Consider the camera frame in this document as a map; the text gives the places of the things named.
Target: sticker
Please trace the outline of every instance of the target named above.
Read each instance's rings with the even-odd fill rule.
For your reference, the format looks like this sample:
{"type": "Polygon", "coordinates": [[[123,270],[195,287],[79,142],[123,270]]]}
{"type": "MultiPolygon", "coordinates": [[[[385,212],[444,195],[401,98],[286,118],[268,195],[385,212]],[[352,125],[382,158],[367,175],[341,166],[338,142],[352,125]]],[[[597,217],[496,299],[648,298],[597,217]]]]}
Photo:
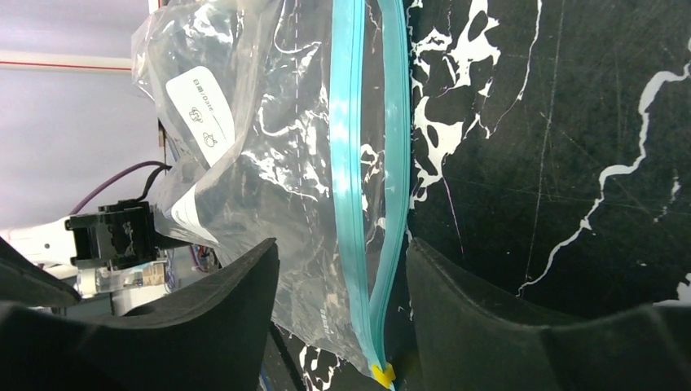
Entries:
{"type": "Polygon", "coordinates": [[[190,232],[218,244],[218,241],[211,235],[211,232],[202,227],[201,223],[199,223],[199,215],[196,212],[196,202],[194,200],[195,189],[196,184],[173,205],[173,208],[170,210],[173,214],[172,218],[190,232]]]}
{"type": "Polygon", "coordinates": [[[205,67],[193,68],[165,83],[165,90],[213,166],[235,142],[235,123],[226,96],[205,67]]]}
{"type": "Polygon", "coordinates": [[[145,287],[163,285],[165,283],[165,264],[157,262],[145,267],[142,270],[142,283],[145,287]]]}

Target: plastic bag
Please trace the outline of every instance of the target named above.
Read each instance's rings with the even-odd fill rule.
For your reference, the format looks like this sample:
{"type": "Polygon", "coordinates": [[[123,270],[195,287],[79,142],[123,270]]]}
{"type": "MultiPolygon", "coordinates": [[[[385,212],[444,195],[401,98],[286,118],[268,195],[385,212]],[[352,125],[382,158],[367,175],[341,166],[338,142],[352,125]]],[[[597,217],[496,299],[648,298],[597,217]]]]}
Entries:
{"type": "Polygon", "coordinates": [[[133,36],[135,84],[153,97],[179,151],[206,169],[241,144],[253,121],[277,6],[173,0],[133,36]]]}
{"type": "MultiPolygon", "coordinates": [[[[238,83],[222,86],[235,117],[235,132],[243,136],[235,137],[228,152],[214,163],[209,163],[204,147],[200,147],[204,138],[200,141],[194,135],[196,124],[184,119],[188,110],[179,111],[163,86],[181,72],[199,66],[208,68],[219,82],[237,80],[239,75],[223,66],[214,68],[217,58],[224,56],[214,51],[232,49],[206,46],[204,41],[216,34],[212,26],[207,25],[203,36],[192,34],[187,40],[174,39],[176,29],[165,27],[172,23],[177,30],[192,29],[198,22],[191,13],[199,9],[212,19],[210,3],[176,7],[162,11],[174,16],[172,22],[154,15],[134,39],[139,53],[136,58],[143,61],[135,67],[135,79],[141,86],[148,83],[153,87],[150,90],[159,116],[168,118],[164,125],[178,136],[174,142],[182,150],[181,159],[156,195],[157,230],[214,247],[231,259],[266,237],[277,238],[281,269],[274,322],[308,345],[347,359],[370,376],[370,363],[351,320],[334,216],[328,100],[332,3],[275,0],[263,8],[275,7],[279,15],[269,30],[265,61],[258,62],[257,56],[251,61],[258,69],[252,76],[256,87],[243,95],[238,83]],[[192,48],[205,55],[179,54],[191,54],[192,48]],[[184,67],[178,65],[178,59],[184,67]],[[246,112],[239,112],[240,107],[246,112]],[[249,119],[244,127],[238,120],[242,115],[249,119]]],[[[381,14],[375,2],[368,4],[367,10],[360,155],[371,291],[384,239],[385,110],[381,14]]],[[[240,14],[247,18],[246,11],[238,11],[240,14]]],[[[264,17],[255,16],[256,20],[264,17]]],[[[256,23],[253,28],[265,29],[267,25],[256,23]]],[[[245,21],[242,34],[255,37],[262,32],[251,31],[245,21]]],[[[258,42],[257,52],[261,52],[264,42],[258,42]]]]}

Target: yellow zipper slider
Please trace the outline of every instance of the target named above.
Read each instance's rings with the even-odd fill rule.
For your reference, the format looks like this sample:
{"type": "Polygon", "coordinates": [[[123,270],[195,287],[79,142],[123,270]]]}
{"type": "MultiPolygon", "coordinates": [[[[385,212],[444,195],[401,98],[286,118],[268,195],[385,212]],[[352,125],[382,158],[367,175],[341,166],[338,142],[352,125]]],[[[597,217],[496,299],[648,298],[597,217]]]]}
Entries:
{"type": "Polygon", "coordinates": [[[386,369],[384,371],[379,368],[378,365],[372,365],[372,374],[374,375],[374,380],[379,384],[383,385],[387,389],[391,387],[391,383],[396,380],[396,374],[394,373],[394,367],[390,363],[386,363],[386,369]]]}

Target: black cable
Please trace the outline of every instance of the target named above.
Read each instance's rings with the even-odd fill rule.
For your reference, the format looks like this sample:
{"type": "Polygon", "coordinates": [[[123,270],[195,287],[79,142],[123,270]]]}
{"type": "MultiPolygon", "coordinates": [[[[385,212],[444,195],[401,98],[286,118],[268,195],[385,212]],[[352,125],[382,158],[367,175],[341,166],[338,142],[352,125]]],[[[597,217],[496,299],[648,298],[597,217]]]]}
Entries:
{"type": "Polygon", "coordinates": [[[165,165],[161,163],[160,161],[143,161],[142,163],[138,163],[136,165],[133,165],[129,167],[128,169],[124,169],[118,174],[113,175],[109,180],[106,182],[103,182],[100,184],[100,186],[96,187],[89,195],[84,197],[83,200],[79,201],[79,204],[75,206],[70,212],[70,215],[77,214],[81,212],[81,210],[88,204],[91,200],[93,200],[101,191],[105,190],[109,186],[111,186],[113,183],[119,181],[123,177],[125,177],[128,174],[133,173],[134,171],[141,169],[142,167],[148,167],[149,165],[157,165],[159,167],[169,167],[168,165],[165,165]]]}
{"type": "Polygon", "coordinates": [[[142,195],[139,196],[139,198],[135,199],[136,202],[143,201],[145,198],[147,198],[149,191],[151,190],[154,181],[156,181],[156,177],[158,177],[158,174],[160,174],[163,171],[167,171],[171,169],[169,165],[162,165],[161,167],[154,169],[151,174],[149,174],[149,178],[147,178],[147,183],[144,185],[144,192],[142,195]]]}
{"type": "Polygon", "coordinates": [[[290,380],[293,382],[293,386],[295,389],[305,389],[305,382],[302,380],[302,374],[297,369],[297,366],[293,361],[293,356],[291,356],[288,352],[288,346],[285,344],[285,340],[281,336],[278,326],[276,326],[273,322],[269,324],[269,335],[279,351],[281,361],[283,361],[285,369],[288,371],[288,375],[290,376],[290,380]]]}

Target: black mechanical bracket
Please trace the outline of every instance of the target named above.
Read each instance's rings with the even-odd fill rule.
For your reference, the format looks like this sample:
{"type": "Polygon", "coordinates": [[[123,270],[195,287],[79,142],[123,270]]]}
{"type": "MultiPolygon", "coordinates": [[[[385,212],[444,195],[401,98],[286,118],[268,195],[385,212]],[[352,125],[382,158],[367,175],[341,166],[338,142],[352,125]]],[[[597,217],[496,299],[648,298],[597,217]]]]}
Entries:
{"type": "Polygon", "coordinates": [[[418,239],[407,279],[429,391],[691,389],[689,307],[576,319],[498,289],[418,239]]]}
{"type": "MultiPolygon", "coordinates": [[[[78,299],[0,244],[0,283],[11,285],[0,299],[26,305],[78,299]]],[[[77,322],[0,301],[3,382],[8,389],[255,391],[278,272],[275,239],[267,239],[228,267],[123,317],[77,322]]]]}
{"type": "Polygon", "coordinates": [[[155,261],[159,250],[188,245],[156,232],[146,201],[99,206],[98,213],[71,216],[65,228],[74,234],[77,256],[71,262],[79,269],[127,269],[155,261]]]}

